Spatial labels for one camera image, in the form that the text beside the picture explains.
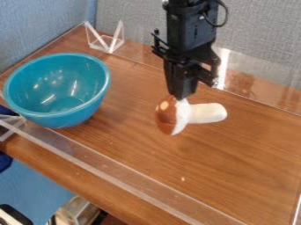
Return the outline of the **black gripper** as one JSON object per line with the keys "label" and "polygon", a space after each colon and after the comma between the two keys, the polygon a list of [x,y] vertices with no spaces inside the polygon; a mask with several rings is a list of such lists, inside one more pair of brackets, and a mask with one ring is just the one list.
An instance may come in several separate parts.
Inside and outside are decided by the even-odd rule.
{"label": "black gripper", "polygon": [[215,84],[219,58],[211,50],[216,38],[218,7],[164,7],[167,40],[155,29],[152,53],[163,60],[170,95],[182,100],[195,93],[198,82]]}

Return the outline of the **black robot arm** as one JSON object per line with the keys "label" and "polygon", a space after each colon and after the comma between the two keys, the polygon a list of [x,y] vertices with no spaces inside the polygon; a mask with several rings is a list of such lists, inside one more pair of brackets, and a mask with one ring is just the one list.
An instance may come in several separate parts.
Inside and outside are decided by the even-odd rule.
{"label": "black robot arm", "polygon": [[182,100],[195,93],[198,83],[216,83],[220,59],[211,46],[216,29],[228,21],[228,8],[222,0],[164,0],[167,40],[160,31],[151,33],[151,52],[163,60],[170,95]]}

